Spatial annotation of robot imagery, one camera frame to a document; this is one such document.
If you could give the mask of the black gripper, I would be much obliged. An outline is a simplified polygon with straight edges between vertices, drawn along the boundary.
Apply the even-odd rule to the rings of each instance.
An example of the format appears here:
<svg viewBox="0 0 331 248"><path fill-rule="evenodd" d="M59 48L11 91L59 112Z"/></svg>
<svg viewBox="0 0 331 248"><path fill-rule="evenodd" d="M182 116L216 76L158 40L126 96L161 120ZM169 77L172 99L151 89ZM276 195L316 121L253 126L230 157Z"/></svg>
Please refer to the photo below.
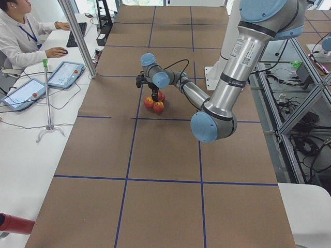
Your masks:
<svg viewBox="0 0 331 248"><path fill-rule="evenodd" d="M152 100L154 102L158 102L159 101L159 98L158 98L158 91L159 91L159 88L154 84L154 83L147 83L149 89L151 89L152 91Z"/></svg>

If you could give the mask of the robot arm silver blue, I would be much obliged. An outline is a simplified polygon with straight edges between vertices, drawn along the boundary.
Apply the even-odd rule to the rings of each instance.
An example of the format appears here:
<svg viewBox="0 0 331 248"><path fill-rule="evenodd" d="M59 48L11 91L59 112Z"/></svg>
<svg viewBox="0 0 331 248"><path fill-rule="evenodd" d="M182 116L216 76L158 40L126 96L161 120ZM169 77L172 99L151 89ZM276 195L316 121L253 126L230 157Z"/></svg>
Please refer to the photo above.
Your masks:
<svg viewBox="0 0 331 248"><path fill-rule="evenodd" d="M158 90L174 85L199 111L190 121L192 134L209 143L231 136L237 128L232 108L253 71L264 47L271 40L301 35L306 1L241 1L238 37L212 96L207 95L183 72L166 70L156 63L153 54L141 56L143 70L136 86L147 84L152 97Z"/></svg>

